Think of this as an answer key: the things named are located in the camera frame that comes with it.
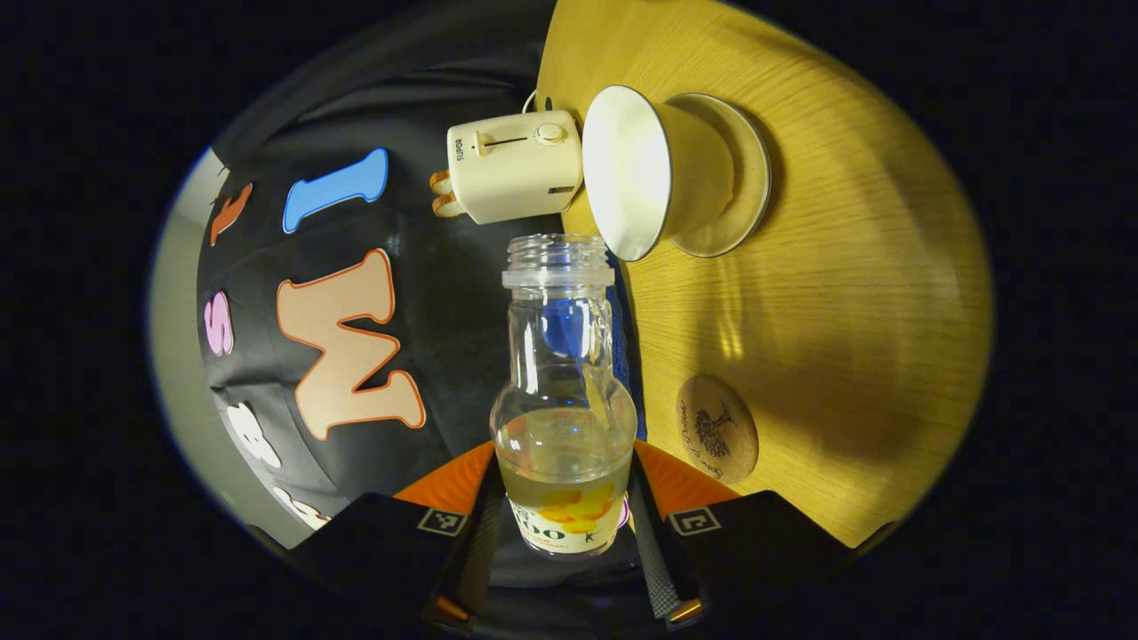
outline coaster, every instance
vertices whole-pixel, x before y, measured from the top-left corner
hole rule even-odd
[[[696,468],[734,484],[754,470],[759,434],[747,404],[734,389],[711,376],[684,383],[676,399],[679,438]]]

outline orange letter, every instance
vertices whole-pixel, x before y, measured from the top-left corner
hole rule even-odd
[[[217,218],[214,219],[213,224],[209,225],[209,246],[217,244],[217,236],[229,229],[229,225],[237,222],[237,216],[241,215],[245,211],[245,203],[249,202],[249,194],[253,192],[253,183],[248,183],[241,189],[241,195],[237,197],[237,202],[233,198],[225,200],[225,204],[221,206],[221,212],[217,213]]]
[[[358,391],[399,351],[399,340],[345,327],[356,318],[386,323],[395,312],[391,263],[384,249],[363,262],[305,285],[277,289],[281,333],[323,352],[296,385],[296,404],[308,430],[328,440],[332,427],[398,418],[418,429],[427,420],[419,388],[406,371],[391,371],[382,387]]]

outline round wooden table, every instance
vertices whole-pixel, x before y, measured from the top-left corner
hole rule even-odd
[[[733,489],[774,490],[851,547],[904,518],[967,430],[992,340],[989,262],[953,172],[855,72],[710,0],[561,0],[538,108],[550,98],[580,123],[610,84],[741,108],[774,180],[735,251],[662,243],[625,265],[649,442],[687,459],[676,397],[714,376],[758,429],[758,461]],[[584,192],[563,221],[596,232]]]

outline white cup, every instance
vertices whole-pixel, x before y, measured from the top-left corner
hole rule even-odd
[[[593,219],[621,260],[640,260],[660,240],[714,221],[731,202],[727,143],[687,112],[616,84],[593,98],[583,138]]]

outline dark background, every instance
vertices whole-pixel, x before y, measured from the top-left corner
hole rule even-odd
[[[1118,637],[1135,586],[1120,487],[1138,440],[1122,395],[1133,286],[1119,251],[1133,227],[1121,198],[1136,166],[1132,16],[1088,2],[747,5],[934,140],[988,239],[999,323],[974,428],[923,507],[855,568],[757,609],[756,629]],[[27,331],[13,338],[27,387],[3,448],[13,637],[356,637],[394,615],[380,599],[347,609],[207,501],[165,434],[142,337],[164,212],[203,149],[278,79],[391,10],[40,3],[6,27],[10,155],[24,159],[9,174],[13,322]]]

